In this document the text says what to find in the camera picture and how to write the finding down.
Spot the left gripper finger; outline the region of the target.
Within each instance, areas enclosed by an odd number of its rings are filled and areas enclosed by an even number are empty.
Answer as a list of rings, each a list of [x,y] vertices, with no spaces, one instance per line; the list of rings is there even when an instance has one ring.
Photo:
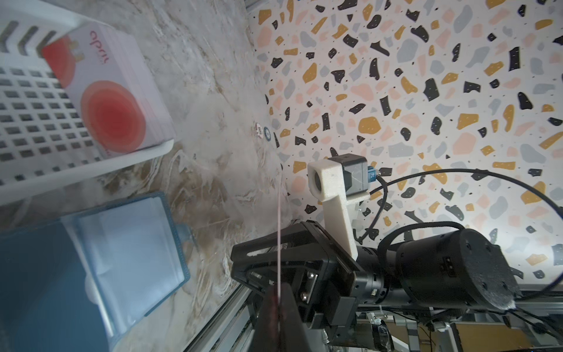
[[[289,284],[266,290],[248,351],[312,351]]]

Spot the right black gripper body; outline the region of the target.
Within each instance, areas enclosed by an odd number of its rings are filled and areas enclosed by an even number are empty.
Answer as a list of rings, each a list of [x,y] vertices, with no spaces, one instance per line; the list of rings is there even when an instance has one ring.
[[[316,221],[281,230],[281,283],[291,286],[312,329],[349,329],[365,281],[363,269]],[[277,283],[277,233],[233,246],[232,278],[260,298]]]

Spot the red-circle credit card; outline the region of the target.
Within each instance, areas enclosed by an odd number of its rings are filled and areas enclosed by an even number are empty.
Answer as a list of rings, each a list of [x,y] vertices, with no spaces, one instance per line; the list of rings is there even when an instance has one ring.
[[[282,205],[282,203],[281,203],[281,200],[282,200],[282,191],[283,191],[282,184],[283,184],[283,174],[280,173],[279,174],[279,187],[278,187],[278,194],[277,194],[277,283],[276,283],[276,285],[277,285],[277,308],[278,308],[278,310],[281,307],[281,298],[282,298],[282,296],[281,296],[281,288],[282,288],[282,285],[281,285],[281,283],[282,283],[282,280],[281,280],[281,278],[282,278],[282,274],[281,274],[281,271],[282,271],[282,269],[281,269],[281,266],[282,266],[282,264],[281,264],[281,249],[282,249],[282,247],[281,247],[281,244],[282,244],[282,241],[281,241],[281,237],[282,237],[281,236],[281,234],[282,234],[282,230],[281,230],[281,227],[282,227],[282,225],[281,225],[282,208],[281,208],[281,205]]]

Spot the white plastic basket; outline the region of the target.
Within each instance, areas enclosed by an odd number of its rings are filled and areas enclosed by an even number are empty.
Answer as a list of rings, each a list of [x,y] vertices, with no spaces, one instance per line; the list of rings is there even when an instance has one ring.
[[[91,19],[44,1],[1,2],[1,204],[158,158],[174,142],[105,159],[42,58]]]

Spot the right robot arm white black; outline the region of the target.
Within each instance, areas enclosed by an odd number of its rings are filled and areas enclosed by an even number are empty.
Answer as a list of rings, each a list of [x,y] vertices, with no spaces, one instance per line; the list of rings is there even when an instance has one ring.
[[[501,249],[481,233],[453,221],[435,226],[441,233],[421,240],[408,234],[431,223],[399,227],[372,248],[357,245],[347,224],[303,221],[235,245],[232,276],[262,297],[287,287],[302,321],[335,339],[359,313],[378,308],[428,324],[468,309],[511,311],[562,283],[523,291]]]

